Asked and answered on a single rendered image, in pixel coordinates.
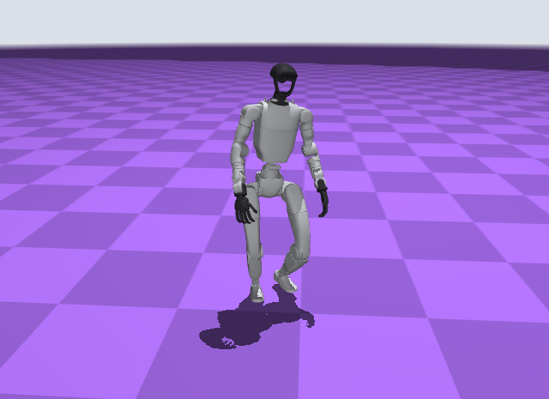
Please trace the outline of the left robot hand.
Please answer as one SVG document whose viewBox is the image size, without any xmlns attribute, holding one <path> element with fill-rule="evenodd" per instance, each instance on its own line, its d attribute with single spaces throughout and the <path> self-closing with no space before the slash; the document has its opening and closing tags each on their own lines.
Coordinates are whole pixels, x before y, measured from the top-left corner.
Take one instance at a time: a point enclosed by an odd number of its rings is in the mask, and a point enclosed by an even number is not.
<svg viewBox="0 0 549 399">
<path fill-rule="evenodd" d="M 319 215 L 319 217 L 324 217 L 328 212 L 329 199 L 326 191 L 328 187 L 325 186 L 324 180 L 321 178 L 317 181 L 317 185 L 318 185 L 317 192 L 320 192 L 322 204 L 323 204 L 323 212 Z"/>
</svg>

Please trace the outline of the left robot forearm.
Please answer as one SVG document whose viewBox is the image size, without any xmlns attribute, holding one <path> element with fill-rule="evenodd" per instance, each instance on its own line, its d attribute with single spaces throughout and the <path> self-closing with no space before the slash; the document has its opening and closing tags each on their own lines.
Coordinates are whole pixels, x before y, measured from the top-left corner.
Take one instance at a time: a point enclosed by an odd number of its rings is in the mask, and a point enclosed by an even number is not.
<svg viewBox="0 0 549 399">
<path fill-rule="evenodd" d="M 316 150 L 317 150 L 317 145 L 315 144 L 315 146 L 316 146 Z M 310 166 L 311 176 L 314 179 L 315 187 L 318 189 L 317 181 L 320 178 L 324 180 L 324 183 L 326 185 L 326 180 L 323 177 L 323 169 L 322 169 L 321 164 L 320 164 L 320 158 L 319 158 L 318 151 L 317 151 L 317 154 L 315 154 L 315 156 L 311 156 L 307 160 L 307 163 Z"/>
</svg>

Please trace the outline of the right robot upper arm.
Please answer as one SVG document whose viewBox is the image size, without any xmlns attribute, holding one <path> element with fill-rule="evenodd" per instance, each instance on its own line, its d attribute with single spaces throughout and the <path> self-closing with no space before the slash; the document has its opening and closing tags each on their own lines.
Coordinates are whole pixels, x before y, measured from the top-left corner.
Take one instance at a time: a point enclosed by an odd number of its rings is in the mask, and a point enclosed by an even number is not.
<svg viewBox="0 0 549 399">
<path fill-rule="evenodd" d="M 261 104 L 247 105 L 244 106 L 241 110 L 240 120 L 238 122 L 238 127 L 236 129 L 235 138 L 233 141 L 233 144 L 235 142 L 238 142 L 241 145 L 240 157 L 244 158 L 249 153 L 249 148 L 245 144 L 245 141 L 250 134 L 251 128 L 253 126 L 253 121 L 257 120 L 260 117 L 261 111 Z"/>
</svg>

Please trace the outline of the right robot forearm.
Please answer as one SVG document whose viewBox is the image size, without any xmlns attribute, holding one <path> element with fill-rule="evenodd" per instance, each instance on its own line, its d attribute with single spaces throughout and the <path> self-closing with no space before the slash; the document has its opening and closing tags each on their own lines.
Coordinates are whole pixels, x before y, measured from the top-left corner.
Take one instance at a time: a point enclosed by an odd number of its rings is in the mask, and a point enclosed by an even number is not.
<svg viewBox="0 0 549 399">
<path fill-rule="evenodd" d="M 242 183 L 245 183 L 246 176 L 244 175 L 245 169 L 245 159 L 240 157 L 241 145 L 238 142 L 235 142 L 232 145 L 231 151 L 231 165 L 232 165 L 232 181 L 233 181 L 233 190 L 235 193 L 242 192 Z"/>
</svg>

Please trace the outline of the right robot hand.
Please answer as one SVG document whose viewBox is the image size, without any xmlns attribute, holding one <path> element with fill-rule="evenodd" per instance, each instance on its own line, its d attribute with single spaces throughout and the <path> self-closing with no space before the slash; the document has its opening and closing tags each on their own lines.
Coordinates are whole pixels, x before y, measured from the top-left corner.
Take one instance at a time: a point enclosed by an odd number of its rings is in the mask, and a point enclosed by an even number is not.
<svg viewBox="0 0 549 399">
<path fill-rule="evenodd" d="M 236 210 L 235 214 L 236 214 L 237 221 L 239 223 L 243 222 L 244 224 L 246 224 L 246 222 L 247 222 L 248 224 L 250 224 L 250 222 L 247 218 L 247 215 L 248 215 L 249 219 L 252 222 L 254 222 L 255 220 L 252 219 L 249 209 L 251 208 L 256 214 L 257 214 L 257 211 L 249 203 L 249 199 L 246 197 L 246 195 L 247 195 L 246 185 L 245 185 L 245 183 L 242 183 L 242 192 L 239 192 L 239 193 L 234 192 L 234 196 L 237 198 L 236 201 L 235 201 L 235 206 L 234 207 L 235 207 L 235 210 Z M 238 212 L 239 212 L 239 215 L 238 215 Z M 243 214 L 242 214 L 242 212 L 243 212 Z M 247 215 L 246 215 L 246 213 L 247 213 Z M 243 218 L 243 215 L 244 215 L 244 218 Z M 240 219 L 239 219 L 239 217 L 240 217 Z"/>
</svg>

